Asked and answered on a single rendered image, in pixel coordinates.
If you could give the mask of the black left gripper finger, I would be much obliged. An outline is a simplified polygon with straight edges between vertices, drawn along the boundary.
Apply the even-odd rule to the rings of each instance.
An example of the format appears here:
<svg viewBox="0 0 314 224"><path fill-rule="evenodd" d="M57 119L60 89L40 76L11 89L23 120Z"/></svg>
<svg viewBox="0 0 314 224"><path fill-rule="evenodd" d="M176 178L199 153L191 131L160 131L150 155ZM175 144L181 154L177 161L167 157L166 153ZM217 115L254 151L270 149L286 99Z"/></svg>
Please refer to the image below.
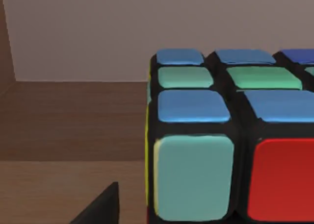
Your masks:
<svg viewBox="0 0 314 224"><path fill-rule="evenodd" d="M119 183L111 183L70 224L119 224Z"/></svg>

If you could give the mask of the multicoloured puzzle cube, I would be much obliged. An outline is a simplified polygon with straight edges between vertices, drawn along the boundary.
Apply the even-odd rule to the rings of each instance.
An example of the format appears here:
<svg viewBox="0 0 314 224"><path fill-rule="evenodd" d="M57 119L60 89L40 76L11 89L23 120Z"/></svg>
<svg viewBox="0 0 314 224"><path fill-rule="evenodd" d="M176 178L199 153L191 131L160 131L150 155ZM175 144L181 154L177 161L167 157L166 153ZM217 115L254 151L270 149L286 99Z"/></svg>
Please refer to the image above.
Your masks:
<svg viewBox="0 0 314 224"><path fill-rule="evenodd" d="M161 49L147 93L147 224L314 224L314 49Z"/></svg>

